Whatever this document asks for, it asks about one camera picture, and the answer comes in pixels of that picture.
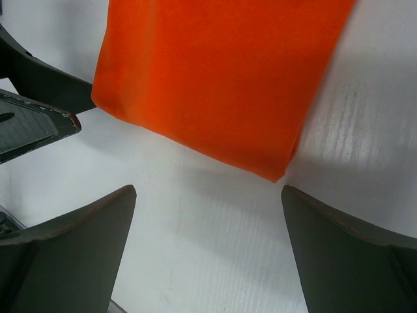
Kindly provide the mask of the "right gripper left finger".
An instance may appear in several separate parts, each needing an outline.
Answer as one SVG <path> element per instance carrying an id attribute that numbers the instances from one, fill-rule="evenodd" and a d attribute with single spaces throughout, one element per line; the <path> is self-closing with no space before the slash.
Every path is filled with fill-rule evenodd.
<path id="1" fill-rule="evenodd" d="M 136 205 L 126 185 L 1 235 L 2 312 L 107 312 Z"/>

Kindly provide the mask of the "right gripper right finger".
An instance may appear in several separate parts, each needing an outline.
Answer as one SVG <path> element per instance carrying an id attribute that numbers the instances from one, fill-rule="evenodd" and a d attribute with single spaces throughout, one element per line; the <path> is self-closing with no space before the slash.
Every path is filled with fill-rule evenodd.
<path id="1" fill-rule="evenodd" d="M 339 211 L 286 185 L 281 192 L 309 312 L 415 312 L 416 239 Z"/>

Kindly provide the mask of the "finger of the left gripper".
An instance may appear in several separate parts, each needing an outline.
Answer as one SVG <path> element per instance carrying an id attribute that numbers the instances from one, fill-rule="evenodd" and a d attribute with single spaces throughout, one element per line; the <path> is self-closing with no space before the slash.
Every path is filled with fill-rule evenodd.
<path id="1" fill-rule="evenodd" d="M 1 27 L 1 78 L 8 78 L 18 94 L 67 112 L 95 108 L 92 84 L 34 57 Z"/>
<path id="2" fill-rule="evenodd" d="M 73 113 L 1 90 L 1 163 L 81 131 Z"/>

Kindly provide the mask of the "orange t shirt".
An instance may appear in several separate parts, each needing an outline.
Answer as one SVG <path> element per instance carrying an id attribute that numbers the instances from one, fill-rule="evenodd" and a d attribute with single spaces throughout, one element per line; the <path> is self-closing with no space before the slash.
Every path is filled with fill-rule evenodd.
<path id="1" fill-rule="evenodd" d="M 354 1 L 110 1 L 92 100 L 271 182 Z"/>

